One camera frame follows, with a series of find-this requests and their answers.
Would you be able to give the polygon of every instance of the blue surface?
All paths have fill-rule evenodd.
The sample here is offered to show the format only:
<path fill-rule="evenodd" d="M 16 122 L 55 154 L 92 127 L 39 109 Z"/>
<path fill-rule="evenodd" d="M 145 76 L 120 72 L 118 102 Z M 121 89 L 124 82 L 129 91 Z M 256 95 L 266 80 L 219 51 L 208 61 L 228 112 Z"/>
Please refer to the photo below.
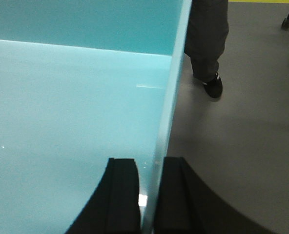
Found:
<path fill-rule="evenodd" d="M 0 39 L 172 55 L 182 0 L 0 0 Z"/>
<path fill-rule="evenodd" d="M 0 0 L 0 234 L 62 234 L 109 157 L 135 158 L 148 234 L 191 1 L 53 2 Z"/>

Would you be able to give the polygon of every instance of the black rubber piece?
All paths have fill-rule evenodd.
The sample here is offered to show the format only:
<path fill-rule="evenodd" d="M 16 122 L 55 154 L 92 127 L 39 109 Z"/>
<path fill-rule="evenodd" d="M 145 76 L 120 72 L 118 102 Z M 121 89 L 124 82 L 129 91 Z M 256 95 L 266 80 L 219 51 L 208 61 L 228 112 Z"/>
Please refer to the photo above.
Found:
<path fill-rule="evenodd" d="M 65 234 L 139 234 L 138 196 L 134 160 L 110 158 L 98 187 Z"/>
<path fill-rule="evenodd" d="M 282 29 L 289 29 L 289 19 L 285 18 L 281 24 Z"/>
<path fill-rule="evenodd" d="M 187 199 L 180 158 L 166 157 L 155 214 L 154 233 L 205 234 L 195 214 Z"/>

